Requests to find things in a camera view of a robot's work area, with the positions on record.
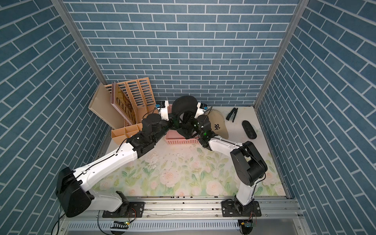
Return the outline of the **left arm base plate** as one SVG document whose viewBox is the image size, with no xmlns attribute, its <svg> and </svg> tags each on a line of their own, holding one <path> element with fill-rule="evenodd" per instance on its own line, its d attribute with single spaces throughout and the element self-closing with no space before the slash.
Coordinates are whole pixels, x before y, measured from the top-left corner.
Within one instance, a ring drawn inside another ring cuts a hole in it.
<svg viewBox="0 0 376 235">
<path fill-rule="evenodd" d="M 103 218 L 141 218 L 143 217 L 145 202 L 128 202 L 123 203 L 114 212 L 104 211 Z"/>
</svg>

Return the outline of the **black baseball cap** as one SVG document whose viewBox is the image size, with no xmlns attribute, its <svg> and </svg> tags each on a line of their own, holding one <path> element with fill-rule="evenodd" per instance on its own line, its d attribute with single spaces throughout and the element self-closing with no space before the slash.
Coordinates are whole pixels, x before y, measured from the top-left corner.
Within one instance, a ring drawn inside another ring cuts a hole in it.
<svg viewBox="0 0 376 235">
<path fill-rule="evenodd" d="M 186 125 L 186 114 L 196 114 L 197 103 L 197 99 L 193 96 L 182 96 L 172 104 L 171 118 L 179 118 L 179 129 L 176 131 L 186 139 L 192 139 L 197 135 L 196 129 L 188 129 Z"/>
</svg>

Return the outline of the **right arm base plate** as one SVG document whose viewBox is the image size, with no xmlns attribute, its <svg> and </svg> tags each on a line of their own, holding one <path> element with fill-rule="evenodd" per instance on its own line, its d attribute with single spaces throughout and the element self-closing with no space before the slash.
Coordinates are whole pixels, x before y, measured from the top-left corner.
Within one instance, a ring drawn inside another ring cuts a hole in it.
<svg viewBox="0 0 376 235">
<path fill-rule="evenodd" d="M 221 202 L 221 210 L 223 217 L 250 217 L 251 214 L 260 217 L 262 215 L 258 201 L 252 201 L 244 206 L 238 201 L 228 199 Z"/>
</svg>

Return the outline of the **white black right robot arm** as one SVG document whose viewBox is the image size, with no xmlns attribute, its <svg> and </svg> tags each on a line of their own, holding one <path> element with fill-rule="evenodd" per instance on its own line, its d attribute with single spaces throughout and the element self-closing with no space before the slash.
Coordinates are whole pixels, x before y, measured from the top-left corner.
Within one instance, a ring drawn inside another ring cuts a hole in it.
<svg viewBox="0 0 376 235">
<path fill-rule="evenodd" d="M 235 143 L 226 140 L 211 130 L 209 118 L 200 115 L 198 118 L 184 117 L 183 125 L 187 128 L 188 138 L 197 137 L 199 143 L 206 149 L 219 152 L 231 158 L 235 172 L 241 181 L 236 194 L 235 204 L 245 210 L 254 201 L 256 186 L 266 177 L 267 164 L 256 149 L 255 145 L 247 141 Z"/>
</svg>

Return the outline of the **beige baseball cap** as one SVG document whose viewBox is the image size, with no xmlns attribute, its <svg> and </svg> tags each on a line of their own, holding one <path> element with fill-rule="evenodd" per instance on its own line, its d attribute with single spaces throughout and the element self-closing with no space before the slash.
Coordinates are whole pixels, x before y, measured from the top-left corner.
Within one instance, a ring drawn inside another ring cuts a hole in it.
<svg viewBox="0 0 376 235">
<path fill-rule="evenodd" d="M 224 139 L 229 138 L 229 133 L 225 125 L 225 118 L 218 110 L 211 110 L 208 114 L 212 131 Z"/>
</svg>

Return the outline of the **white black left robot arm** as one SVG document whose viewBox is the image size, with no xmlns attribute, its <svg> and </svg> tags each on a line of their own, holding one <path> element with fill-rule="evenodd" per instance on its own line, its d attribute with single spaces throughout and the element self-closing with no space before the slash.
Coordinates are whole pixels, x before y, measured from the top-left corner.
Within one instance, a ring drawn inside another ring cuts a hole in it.
<svg viewBox="0 0 376 235">
<path fill-rule="evenodd" d="M 66 167 L 57 175 L 55 194 L 66 215 L 75 217 L 86 210 L 103 211 L 105 217 L 123 217 L 130 210 L 128 199 L 117 191 L 112 195 L 95 195 L 91 188 L 102 178 L 121 166 L 132 162 L 152 150 L 156 143 L 170 129 L 179 123 L 176 113 L 168 115 L 168 120 L 159 114 L 150 114 L 142 121 L 142 130 L 125 139 L 118 149 L 74 170 Z"/>
</svg>

